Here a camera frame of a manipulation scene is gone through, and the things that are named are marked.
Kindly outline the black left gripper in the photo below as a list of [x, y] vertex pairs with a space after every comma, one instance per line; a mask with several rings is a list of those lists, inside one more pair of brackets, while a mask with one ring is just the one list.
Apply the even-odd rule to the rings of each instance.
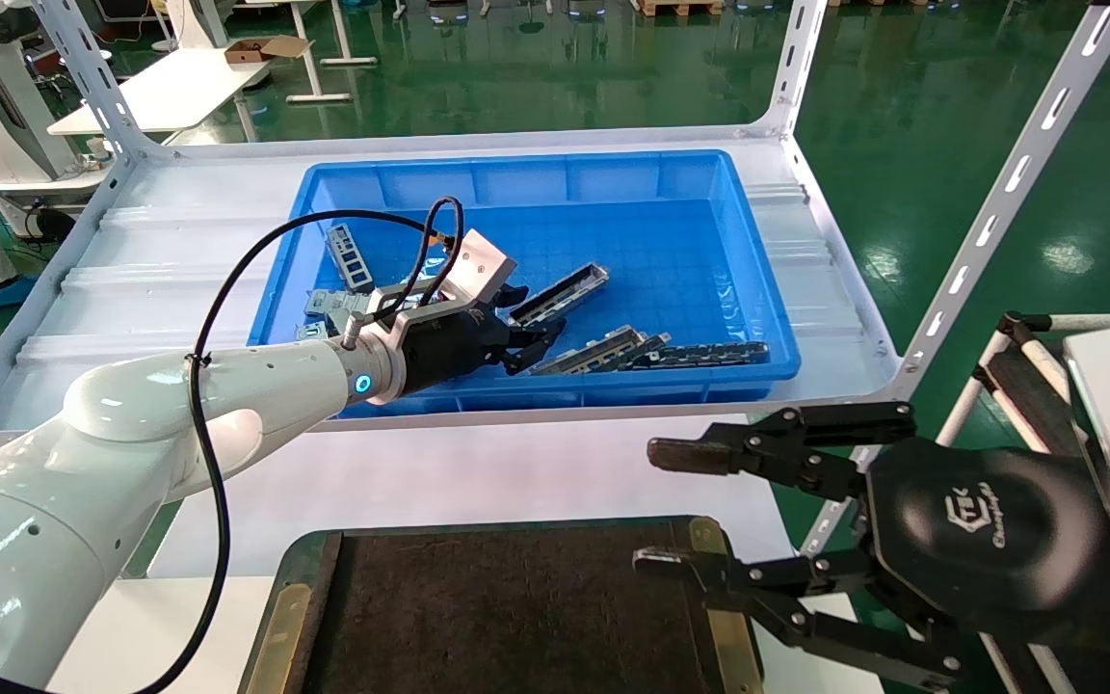
[[[502, 284], [496, 293], [496, 312], [525, 302], [527, 285]], [[567, 320], [549, 320], [511, 328], [490, 310], [470, 308], [418, 322], [401, 339], [405, 378], [400, 394], [434, 388], [500, 361], [505, 352], [505, 372], [518, 375], [545, 358]]]

